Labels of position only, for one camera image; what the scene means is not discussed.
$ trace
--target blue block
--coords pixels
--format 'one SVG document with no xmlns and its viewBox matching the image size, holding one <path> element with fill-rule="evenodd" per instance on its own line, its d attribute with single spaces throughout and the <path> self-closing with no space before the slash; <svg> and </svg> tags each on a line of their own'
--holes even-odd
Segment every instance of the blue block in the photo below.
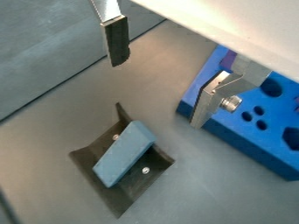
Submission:
<svg viewBox="0 0 299 224">
<path fill-rule="evenodd" d="M 229 50 L 218 46 L 187 90 L 177 111 L 191 117 L 202 85 L 219 70 Z M 203 128 L 287 180 L 299 179 L 299 84 L 273 72 L 262 85 L 239 97 L 234 114 L 223 109 Z"/>
<path fill-rule="evenodd" d="M 107 187 L 111 187 L 122 179 L 155 140 L 154 133 L 142 122 L 133 121 L 127 125 L 118 140 L 93 168 Z"/>
</svg>

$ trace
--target hole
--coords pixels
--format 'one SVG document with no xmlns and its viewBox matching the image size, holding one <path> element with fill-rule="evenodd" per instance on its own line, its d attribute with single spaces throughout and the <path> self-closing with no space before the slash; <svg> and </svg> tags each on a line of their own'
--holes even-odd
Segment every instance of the hole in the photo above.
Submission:
<svg viewBox="0 0 299 224">
<path fill-rule="evenodd" d="M 273 79 L 266 79 L 266 81 L 263 82 L 261 86 L 261 89 L 265 92 L 265 94 L 271 97 L 278 97 L 283 93 L 283 89 L 279 83 Z"/>
<path fill-rule="evenodd" d="M 247 122 L 251 122 L 253 120 L 253 115 L 249 112 L 242 113 L 242 117 Z"/>
<path fill-rule="evenodd" d="M 257 121 L 257 126 L 261 130 L 266 130 L 267 129 L 267 124 L 263 121 Z"/>
<path fill-rule="evenodd" d="M 294 151 L 299 151 L 299 129 L 285 128 L 283 139 Z"/>
<path fill-rule="evenodd" d="M 254 110 L 259 116 L 262 116 L 266 113 L 266 111 L 259 106 L 255 106 Z"/>
</svg>

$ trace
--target black tray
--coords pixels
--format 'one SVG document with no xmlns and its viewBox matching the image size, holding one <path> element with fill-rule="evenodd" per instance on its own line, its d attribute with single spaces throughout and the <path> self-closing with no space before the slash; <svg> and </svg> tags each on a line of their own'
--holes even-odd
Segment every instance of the black tray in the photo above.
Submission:
<svg viewBox="0 0 299 224">
<path fill-rule="evenodd" d="M 93 167 L 114 143 L 113 136 L 115 134 L 121 135 L 127 125 L 133 122 L 133 119 L 127 115 L 127 112 L 119 103 L 117 104 L 117 111 L 119 122 L 89 147 L 72 151 L 70 153 L 70 157 L 89 179 L 89 182 L 97 189 L 99 196 L 106 201 L 111 212 L 119 218 L 134 204 L 138 197 L 143 194 L 147 187 L 155 182 L 165 170 L 174 164 L 174 159 L 169 157 L 154 144 L 146 154 L 139 158 L 121 181 L 111 188 L 105 186 L 93 171 Z M 145 167 L 150 168 L 150 172 L 147 174 L 143 174 Z"/>
</svg>

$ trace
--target gray wall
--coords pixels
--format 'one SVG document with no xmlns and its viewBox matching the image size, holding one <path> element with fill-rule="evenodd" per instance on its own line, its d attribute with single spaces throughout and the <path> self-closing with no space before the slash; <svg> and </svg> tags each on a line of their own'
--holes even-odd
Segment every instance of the gray wall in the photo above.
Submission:
<svg viewBox="0 0 299 224">
<path fill-rule="evenodd" d="M 130 38 L 165 19 L 119 1 Z M 89 0 L 2 0 L 0 120 L 106 56 Z"/>
</svg>

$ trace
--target silver bolt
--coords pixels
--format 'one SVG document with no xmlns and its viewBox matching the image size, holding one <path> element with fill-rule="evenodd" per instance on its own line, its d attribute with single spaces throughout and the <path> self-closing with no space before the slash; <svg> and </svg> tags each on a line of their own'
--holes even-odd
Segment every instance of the silver bolt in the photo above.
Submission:
<svg viewBox="0 0 299 224">
<path fill-rule="evenodd" d="M 119 138 L 119 135 L 114 135 L 113 136 L 113 139 L 117 141 L 118 140 L 118 138 Z"/>
<path fill-rule="evenodd" d="M 242 103 L 242 99 L 238 96 L 233 95 L 231 97 L 225 98 L 222 100 L 222 103 L 219 106 L 223 109 L 226 109 L 230 113 L 234 113 L 241 103 Z"/>
<path fill-rule="evenodd" d="M 150 172 L 150 168 L 146 167 L 146 168 L 143 169 L 143 174 L 147 174 L 149 172 Z"/>
</svg>

